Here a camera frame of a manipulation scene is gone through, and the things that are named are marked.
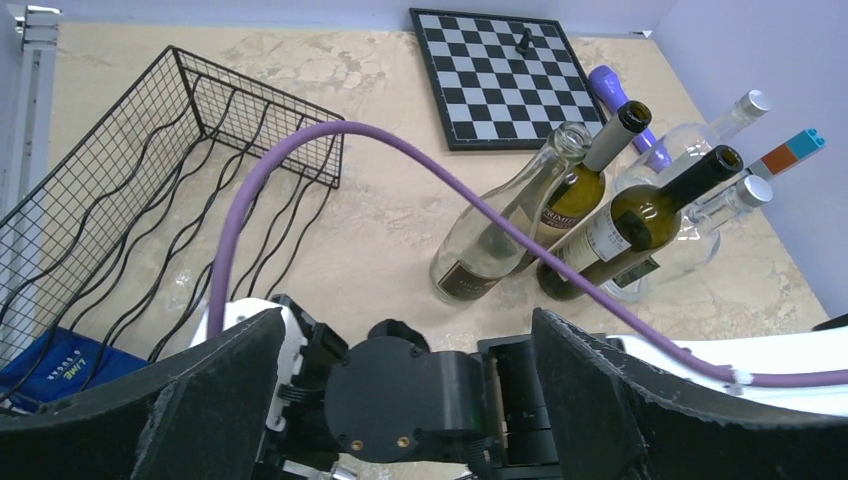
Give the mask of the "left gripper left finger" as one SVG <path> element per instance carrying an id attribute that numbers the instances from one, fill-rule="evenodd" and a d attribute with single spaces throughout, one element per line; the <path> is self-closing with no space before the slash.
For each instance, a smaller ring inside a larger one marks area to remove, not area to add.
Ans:
<path id="1" fill-rule="evenodd" d="M 4 479 L 248 479 L 286 327 L 270 309 L 165 360 L 1 420 Z"/>

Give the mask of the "blue square bottle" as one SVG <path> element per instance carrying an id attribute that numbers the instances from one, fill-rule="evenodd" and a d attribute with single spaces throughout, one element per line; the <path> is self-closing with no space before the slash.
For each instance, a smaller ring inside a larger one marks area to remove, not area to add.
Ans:
<path id="1" fill-rule="evenodd" d="M 41 405 L 95 388 L 148 365 L 142 358 L 107 347 L 94 376 L 101 343 L 59 327 L 52 342 L 43 334 L 1 369 L 1 394 L 19 410 L 33 413 Z"/>

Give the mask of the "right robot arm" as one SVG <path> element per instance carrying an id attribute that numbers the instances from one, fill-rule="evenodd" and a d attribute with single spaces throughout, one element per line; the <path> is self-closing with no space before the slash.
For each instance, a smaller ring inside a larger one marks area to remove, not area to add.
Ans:
<path id="1" fill-rule="evenodd" d="M 715 379 L 631 334 L 591 334 L 538 309 L 529 333 L 434 351 L 386 319 L 348 345 L 285 295 L 205 314 L 195 343 L 282 322 L 267 425 L 297 448 L 372 463 L 458 463 L 471 479 L 843 479 L 847 386 L 773 386 L 819 373 L 847 330 L 677 348 Z"/>

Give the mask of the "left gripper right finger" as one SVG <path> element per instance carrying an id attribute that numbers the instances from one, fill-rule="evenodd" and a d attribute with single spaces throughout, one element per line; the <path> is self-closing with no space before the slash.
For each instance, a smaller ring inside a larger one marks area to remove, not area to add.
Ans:
<path id="1" fill-rule="evenodd" d="M 730 396 L 538 308 L 535 365 L 566 479 L 843 479 L 847 422 Z"/>

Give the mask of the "black wire wine rack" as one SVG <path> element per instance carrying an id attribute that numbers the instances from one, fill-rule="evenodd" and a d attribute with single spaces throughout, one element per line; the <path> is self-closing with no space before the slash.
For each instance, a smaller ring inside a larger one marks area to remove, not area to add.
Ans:
<path id="1" fill-rule="evenodd" d="M 202 338 L 230 202 L 285 136 L 337 114 L 170 46 L 38 185 L 37 337 L 59 327 L 148 364 Z"/>

